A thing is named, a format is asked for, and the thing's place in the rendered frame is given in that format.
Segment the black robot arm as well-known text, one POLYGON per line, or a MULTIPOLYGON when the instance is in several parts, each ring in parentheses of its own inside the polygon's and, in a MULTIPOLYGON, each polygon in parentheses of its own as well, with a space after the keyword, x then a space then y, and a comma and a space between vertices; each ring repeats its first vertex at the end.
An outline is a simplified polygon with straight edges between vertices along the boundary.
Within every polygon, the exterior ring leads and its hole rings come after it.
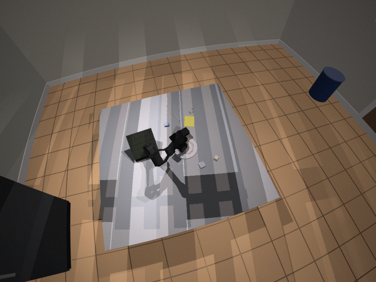
POLYGON ((143 146, 143 149, 148 157, 151 158, 155 166, 161 166, 167 162, 170 156, 173 155, 173 152, 178 149, 180 152, 184 152, 187 148, 187 143, 184 143, 185 136, 189 135, 190 131, 185 127, 182 130, 178 130, 176 133, 172 134, 169 138, 172 141, 168 147, 164 149, 156 149, 154 144, 148 143, 143 146), (159 151, 165 151, 167 156, 163 161, 162 157, 159 154, 159 151))

